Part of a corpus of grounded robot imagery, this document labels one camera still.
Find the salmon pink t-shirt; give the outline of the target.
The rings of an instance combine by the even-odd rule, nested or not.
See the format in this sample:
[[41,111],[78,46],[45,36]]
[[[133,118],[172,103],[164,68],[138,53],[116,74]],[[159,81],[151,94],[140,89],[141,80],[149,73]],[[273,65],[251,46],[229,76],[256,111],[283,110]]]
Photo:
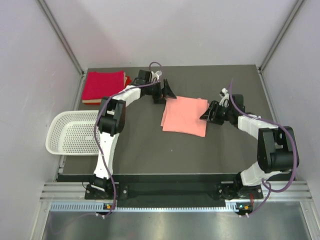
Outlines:
[[160,126],[164,132],[206,136],[207,122],[200,117],[208,109],[208,100],[177,96],[168,98]]

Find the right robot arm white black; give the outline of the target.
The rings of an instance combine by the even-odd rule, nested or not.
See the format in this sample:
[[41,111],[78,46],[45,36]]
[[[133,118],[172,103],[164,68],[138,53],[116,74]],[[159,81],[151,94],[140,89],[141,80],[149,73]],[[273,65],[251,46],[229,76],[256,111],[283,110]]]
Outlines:
[[256,162],[237,174],[234,194],[245,198],[253,186],[265,184],[270,177],[285,172],[291,172],[293,181],[300,163],[293,129],[247,113],[241,94],[221,92],[220,96],[221,100],[212,101],[200,120],[216,125],[229,122],[257,140]]

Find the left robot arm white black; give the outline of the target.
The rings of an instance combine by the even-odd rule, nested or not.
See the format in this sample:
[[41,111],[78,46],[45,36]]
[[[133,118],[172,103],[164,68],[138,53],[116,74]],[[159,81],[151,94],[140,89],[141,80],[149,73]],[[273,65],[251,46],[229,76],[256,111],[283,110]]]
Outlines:
[[162,79],[162,71],[140,70],[133,83],[120,92],[102,98],[96,123],[94,140],[98,147],[98,159],[92,179],[89,181],[102,198],[115,192],[113,159],[120,133],[126,120],[126,108],[144,96],[151,96],[154,104],[164,104],[167,98],[176,99],[168,80]]

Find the white perforated plastic basket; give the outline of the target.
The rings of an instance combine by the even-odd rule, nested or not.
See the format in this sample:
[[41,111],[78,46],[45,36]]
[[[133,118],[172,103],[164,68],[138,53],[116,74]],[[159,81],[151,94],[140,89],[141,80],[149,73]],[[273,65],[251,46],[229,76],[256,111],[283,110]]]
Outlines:
[[45,147],[53,155],[96,156],[99,148],[94,137],[97,110],[64,111],[49,127]]

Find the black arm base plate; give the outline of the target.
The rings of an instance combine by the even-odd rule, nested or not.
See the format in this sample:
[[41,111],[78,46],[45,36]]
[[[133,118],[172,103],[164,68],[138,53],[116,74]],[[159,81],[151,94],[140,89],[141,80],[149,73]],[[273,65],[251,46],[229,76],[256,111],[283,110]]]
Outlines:
[[259,185],[243,186],[237,174],[115,174],[117,199],[146,196],[208,196],[260,200]]

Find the left aluminium frame post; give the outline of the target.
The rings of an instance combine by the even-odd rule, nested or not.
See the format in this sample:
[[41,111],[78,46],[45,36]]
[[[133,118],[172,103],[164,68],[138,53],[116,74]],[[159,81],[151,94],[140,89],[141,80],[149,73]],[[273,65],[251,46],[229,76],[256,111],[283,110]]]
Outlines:
[[69,59],[71,60],[73,66],[75,67],[76,71],[82,76],[84,74],[84,70],[81,67],[79,61],[77,60],[72,48],[70,47],[63,31],[61,30],[56,18],[54,17],[52,11],[50,10],[48,4],[45,0],[36,0],[35,1],[40,9],[42,10],[44,16],[48,20],[50,26],[52,27],[55,35],[57,36],[58,40],[62,44],[65,52],[67,53]]

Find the aluminium frame post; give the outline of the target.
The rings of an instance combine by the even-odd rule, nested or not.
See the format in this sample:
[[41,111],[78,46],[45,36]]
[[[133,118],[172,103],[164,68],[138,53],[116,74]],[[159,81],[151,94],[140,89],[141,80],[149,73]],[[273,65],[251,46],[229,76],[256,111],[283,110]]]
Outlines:
[[289,11],[288,16],[285,18],[278,34],[276,35],[274,41],[272,42],[269,50],[267,51],[265,57],[263,58],[262,63],[257,68],[258,73],[262,74],[263,71],[266,69],[267,65],[269,64],[270,60],[272,59],[273,55],[275,54],[277,48],[279,47],[280,43],[284,39],[286,33],[290,29],[292,23],[294,22],[295,18],[299,14],[300,10],[302,9],[303,5],[305,4],[305,0],[296,0],[294,2],[293,7]]
[[77,60],[72,48],[70,47],[63,31],[61,30],[56,18],[54,17],[52,11],[50,10],[48,4],[45,0],[36,0],[35,1],[40,9],[42,10],[44,16],[48,20],[50,26],[52,27],[55,35],[57,36],[58,40],[62,44],[65,52],[67,53],[69,59],[71,60],[73,66],[75,67],[76,71],[82,76],[84,74],[84,70],[81,67],[79,61]]

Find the right aluminium frame post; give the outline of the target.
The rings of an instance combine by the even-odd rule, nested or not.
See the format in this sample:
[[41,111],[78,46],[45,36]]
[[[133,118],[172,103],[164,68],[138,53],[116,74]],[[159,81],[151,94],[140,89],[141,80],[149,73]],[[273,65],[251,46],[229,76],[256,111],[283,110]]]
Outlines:
[[257,68],[258,73],[262,74],[263,71],[266,69],[267,65],[269,64],[270,60],[272,59],[273,55],[275,54],[277,48],[279,47],[280,43],[284,39],[286,33],[290,29],[292,23],[294,22],[295,18],[299,14],[300,10],[302,9],[303,5],[305,4],[305,0],[296,0],[294,2],[293,7],[289,11],[288,16],[285,18],[278,34],[276,35],[274,41],[272,42],[269,50],[267,51],[265,57],[263,58],[262,63]]

